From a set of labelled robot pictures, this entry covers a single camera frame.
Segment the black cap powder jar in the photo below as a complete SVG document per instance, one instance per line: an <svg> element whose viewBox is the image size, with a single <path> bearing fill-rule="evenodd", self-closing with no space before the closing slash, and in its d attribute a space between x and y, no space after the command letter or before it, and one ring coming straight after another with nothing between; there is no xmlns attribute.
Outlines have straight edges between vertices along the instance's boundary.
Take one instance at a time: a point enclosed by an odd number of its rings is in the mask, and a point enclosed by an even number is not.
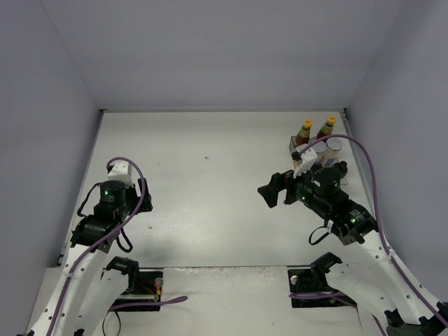
<svg viewBox="0 0 448 336"><path fill-rule="evenodd" d="M347 174L348 174L348 166L346 161L336 162L332 166L339 174L340 184L342 186L346 186L348 184Z"/></svg>

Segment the silver lid jar blue label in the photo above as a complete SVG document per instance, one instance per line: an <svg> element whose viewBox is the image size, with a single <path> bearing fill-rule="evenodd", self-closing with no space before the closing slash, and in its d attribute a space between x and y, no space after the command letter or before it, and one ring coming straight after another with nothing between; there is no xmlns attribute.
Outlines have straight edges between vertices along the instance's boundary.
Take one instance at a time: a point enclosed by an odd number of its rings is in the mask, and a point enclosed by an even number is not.
<svg viewBox="0 0 448 336"><path fill-rule="evenodd" d="M324 141L317 141L315 140L312 143L312 147L311 149L315 152L315 154L317 155L317 158L314 161L315 165L319 165L322 161L322 158L326 152L326 143Z"/></svg>

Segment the red sauce bottle yellow cap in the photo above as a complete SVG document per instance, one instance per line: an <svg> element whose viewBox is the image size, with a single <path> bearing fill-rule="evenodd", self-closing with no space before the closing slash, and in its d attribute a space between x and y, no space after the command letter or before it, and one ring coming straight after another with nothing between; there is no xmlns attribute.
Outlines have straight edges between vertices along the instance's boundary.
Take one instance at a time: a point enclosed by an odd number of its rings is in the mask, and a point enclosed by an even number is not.
<svg viewBox="0 0 448 336"><path fill-rule="evenodd" d="M309 143L310 132L313 122L311 119L305 119L295 137L295 146L301 146Z"/></svg>

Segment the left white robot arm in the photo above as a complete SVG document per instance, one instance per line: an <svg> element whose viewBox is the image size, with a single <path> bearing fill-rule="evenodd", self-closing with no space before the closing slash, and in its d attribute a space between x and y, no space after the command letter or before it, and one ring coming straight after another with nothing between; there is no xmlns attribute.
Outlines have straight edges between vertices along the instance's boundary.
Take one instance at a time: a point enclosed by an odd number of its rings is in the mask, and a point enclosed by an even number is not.
<svg viewBox="0 0 448 336"><path fill-rule="evenodd" d="M105 279L88 294L123 227L136 214L153 209L144 178L132 185L110 180L97 187L99 202L72 232L62 273L29 335L91 335L115 299L122 292L130 294L139 287L138 262L114 257L107 265Z"/></svg>

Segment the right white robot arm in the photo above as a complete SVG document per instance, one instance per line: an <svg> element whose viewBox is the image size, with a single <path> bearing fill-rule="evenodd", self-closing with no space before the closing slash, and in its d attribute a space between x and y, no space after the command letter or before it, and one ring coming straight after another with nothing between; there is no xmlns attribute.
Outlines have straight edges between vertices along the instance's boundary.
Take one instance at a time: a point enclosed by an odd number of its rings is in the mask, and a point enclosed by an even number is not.
<svg viewBox="0 0 448 336"><path fill-rule="evenodd" d="M387 335L440 335L447 329L447 304L426 290L395 254L379 222L341 189L345 161L329 168L312 167L299 176L293 170L272 175L258 188L268 207L303 203L322 221L325 236L336 237L349 252L327 252L311 262L309 283L314 291L329 287L347 296L385 324Z"/></svg>

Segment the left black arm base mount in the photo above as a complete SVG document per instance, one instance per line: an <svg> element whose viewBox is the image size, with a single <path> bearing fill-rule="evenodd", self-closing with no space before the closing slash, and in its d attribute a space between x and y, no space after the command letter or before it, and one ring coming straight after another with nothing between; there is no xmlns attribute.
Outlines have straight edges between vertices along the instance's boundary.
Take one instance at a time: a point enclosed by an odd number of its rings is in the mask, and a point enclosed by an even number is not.
<svg viewBox="0 0 448 336"><path fill-rule="evenodd" d="M108 271L115 270L125 279L126 289L119 294L112 306L118 306L114 312L158 312L160 306L149 303L160 302L163 280L161 269L140 269L139 262L120 256L114 257L101 272L103 277Z"/></svg>

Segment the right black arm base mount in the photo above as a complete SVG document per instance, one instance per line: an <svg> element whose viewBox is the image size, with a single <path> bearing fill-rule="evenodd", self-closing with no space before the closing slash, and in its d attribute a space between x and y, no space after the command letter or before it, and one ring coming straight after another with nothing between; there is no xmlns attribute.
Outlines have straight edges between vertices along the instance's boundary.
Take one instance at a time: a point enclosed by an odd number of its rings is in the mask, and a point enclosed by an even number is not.
<svg viewBox="0 0 448 336"><path fill-rule="evenodd" d="M349 296L328 285L326 274L330 267L342 261L333 253L325 253L308 267L288 269L290 301L294 309L353 307Z"/></svg>

